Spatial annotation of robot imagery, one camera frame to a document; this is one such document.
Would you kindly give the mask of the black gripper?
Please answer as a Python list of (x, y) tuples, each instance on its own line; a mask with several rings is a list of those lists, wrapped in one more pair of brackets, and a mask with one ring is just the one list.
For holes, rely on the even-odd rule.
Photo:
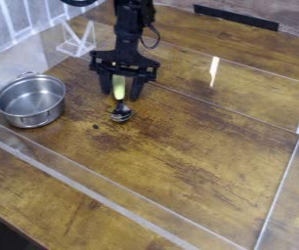
[(98, 74), (99, 89), (103, 95), (111, 91), (111, 74), (135, 77), (133, 79), (130, 100), (135, 101), (139, 97), (143, 85), (147, 81), (155, 80), (159, 63), (145, 58), (139, 53), (129, 58), (118, 60), (115, 51), (90, 51), (89, 69)]

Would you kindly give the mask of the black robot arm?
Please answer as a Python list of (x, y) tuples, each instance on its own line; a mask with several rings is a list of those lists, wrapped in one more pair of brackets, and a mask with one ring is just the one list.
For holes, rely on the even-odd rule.
[(98, 75), (99, 89), (103, 95), (111, 90), (111, 76), (133, 78), (130, 100), (141, 94), (145, 84), (155, 80), (159, 63), (143, 57), (138, 52), (138, 43), (143, 42), (143, 28), (155, 35), (153, 27), (154, 7), (151, 0), (113, 0), (115, 46), (110, 51), (90, 51), (89, 69)]

